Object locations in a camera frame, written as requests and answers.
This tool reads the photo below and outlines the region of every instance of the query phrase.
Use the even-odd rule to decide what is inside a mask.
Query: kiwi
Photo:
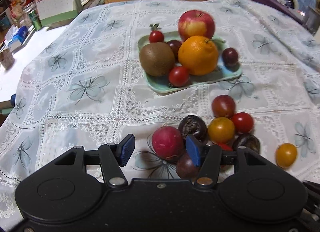
[[[163,76],[174,67],[175,57],[169,45],[150,43],[141,48],[139,59],[142,68],[151,76]]]

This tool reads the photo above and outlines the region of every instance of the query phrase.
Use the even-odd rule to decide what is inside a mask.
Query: yellow cherry tomato
[[[214,143],[227,143],[235,135],[235,125],[225,117],[216,118],[208,127],[210,140]]]
[[[288,168],[296,160],[297,154],[297,148],[293,144],[282,144],[276,150],[276,163],[281,168]]]

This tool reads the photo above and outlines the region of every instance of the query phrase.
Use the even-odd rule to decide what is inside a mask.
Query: screw
[[[157,188],[158,188],[158,189],[163,189],[163,188],[165,188],[165,187],[167,187],[167,185],[166,185],[165,183],[159,183],[159,184],[157,184]]]
[[[200,185],[210,185],[213,183],[213,180],[210,179],[209,177],[201,177],[199,179],[197,179],[197,183],[200,184]]]
[[[121,177],[113,177],[109,180],[109,183],[112,184],[113,186],[119,186],[124,184],[125,180]]]

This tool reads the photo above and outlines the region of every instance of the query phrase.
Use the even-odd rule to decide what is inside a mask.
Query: red cherry tomato
[[[218,143],[218,146],[220,146],[222,150],[233,151],[232,148],[230,146],[227,146],[226,144]]]
[[[253,118],[248,113],[240,112],[234,114],[231,120],[235,124],[237,132],[249,133],[253,129]]]
[[[150,43],[163,42],[164,35],[159,30],[153,30],[150,33],[149,41],[150,41]]]
[[[186,67],[176,66],[169,73],[169,82],[174,87],[183,87],[189,81],[189,72]]]

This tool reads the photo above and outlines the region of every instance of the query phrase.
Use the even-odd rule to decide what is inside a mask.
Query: white table
[[[9,70],[0,67],[0,109],[10,105],[11,95],[16,93],[23,69],[56,40],[67,26],[49,29],[47,27],[35,32],[25,47],[13,54],[15,62]]]

